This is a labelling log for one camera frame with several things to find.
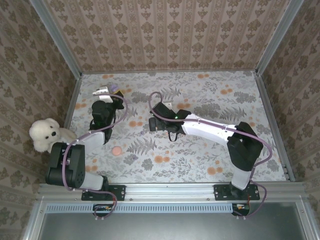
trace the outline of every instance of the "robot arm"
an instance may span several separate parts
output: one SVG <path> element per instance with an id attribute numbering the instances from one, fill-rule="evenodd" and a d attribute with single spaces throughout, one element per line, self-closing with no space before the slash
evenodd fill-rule
<path id="1" fill-rule="evenodd" d="M 240 122 L 238 125 L 222 124 L 200 118 L 186 110 L 179 110 L 175 113 L 172 109 L 167 108 L 162 102 L 158 103 L 153 110 L 158 115 L 167 119 L 205 120 L 207 123 L 215 123 L 223 126 L 224 129 L 220 129 L 195 121 L 170 122 L 157 117 L 149 119 L 150 131 L 168 131 L 170 141 L 172 141 L 170 134 L 176 134 L 175 140 L 172 142 L 177 140 L 178 134 L 194 135 L 214 141 L 228 148 L 231 162 L 235 167 L 231 184 L 239 190 L 244 190 L 247 187 L 253 166 L 261 153 L 263 144 L 248 136 L 243 136 L 226 129 L 234 129 L 257 136 L 249 124 L 245 122 Z"/>
<path id="2" fill-rule="evenodd" d="M 109 93 L 107 87 L 101 87 L 93 94 Z M 123 97 L 120 91 L 115 95 Z M 92 104 L 93 120 L 90 123 L 90 131 L 103 129 L 110 126 L 116 119 L 116 111 L 124 109 L 123 101 L 116 97 L 99 96 L 99 100 Z M 75 189 L 91 189 L 107 191 L 109 184 L 106 176 L 85 171 L 85 156 L 95 148 L 106 144 L 112 134 L 112 128 L 88 134 L 74 144 L 67 153 L 67 167 L 65 178 L 67 185 Z M 48 170 L 45 182 L 50 185 L 63 186 L 62 162 L 68 144 L 56 142 L 52 146 Z"/>

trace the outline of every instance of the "brown damask wallpaper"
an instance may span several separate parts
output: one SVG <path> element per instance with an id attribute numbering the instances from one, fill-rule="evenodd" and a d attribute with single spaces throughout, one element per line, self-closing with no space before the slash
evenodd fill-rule
<path id="1" fill-rule="evenodd" d="M 295 176 L 320 220 L 319 0 L 304 1 L 263 79 Z"/>
<path id="2" fill-rule="evenodd" d="M 63 124 L 75 79 L 28 0 L 0 0 L 0 239 L 28 223 L 47 156 L 28 131 L 42 118 Z"/>
<path id="3" fill-rule="evenodd" d="M 289 0 L 45 0 L 83 72 L 254 69 Z"/>

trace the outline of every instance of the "floral tablecloth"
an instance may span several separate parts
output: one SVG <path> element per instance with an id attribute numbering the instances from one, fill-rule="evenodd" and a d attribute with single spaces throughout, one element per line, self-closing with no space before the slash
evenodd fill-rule
<path id="1" fill-rule="evenodd" d="M 149 132 L 149 94 L 160 91 L 173 110 L 186 109 L 224 124 L 247 122 L 272 146 L 273 157 L 257 167 L 257 181 L 285 181 L 284 171 L 271 134 L 256 81 L 251 71 L 162 72 L 90 74 L 82 76 L 80 93 L 70 129 L 78 136 L 89 129 L 92 93 L 116 84 L 129 109 L 125 121 L 113 128 L 111 140 L 86 155 L 86 171 L 108 177 L 111 183 L 229 182 L 233 166 L 228 150 L 196 136 L 179 135 L 170 142 L 163 131 Z M 118 111 L 117 117 L 124 110 Z M 112 149 L 122 148 L 114 156 Z M 259 159 L 268 155 L 266 148 Z"/>

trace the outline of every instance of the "small pink sphere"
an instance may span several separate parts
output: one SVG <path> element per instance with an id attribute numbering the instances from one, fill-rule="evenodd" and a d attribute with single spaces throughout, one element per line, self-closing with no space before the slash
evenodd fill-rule
<path id="1" fill-rule="evenodd" d="M 120 146 L 115 146 L 114 148 L 112 148 L 112 154 L 114 156 L 119 156 L 122 154 L 122 148 Z"/>

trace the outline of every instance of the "white teddy bear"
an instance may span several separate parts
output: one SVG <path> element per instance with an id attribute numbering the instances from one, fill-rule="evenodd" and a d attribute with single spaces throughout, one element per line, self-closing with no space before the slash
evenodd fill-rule
<path id="1" fill-rule="evenodd" d="M 74 132 L 60 127 L 52 118 L 35 121 L 29 130 L 29 135 L 33 140 L 34 149 L 40 153 L 45 151 L 50 153 L 53 144 L 57 142 L 71 143 L 77 138 Z"/>

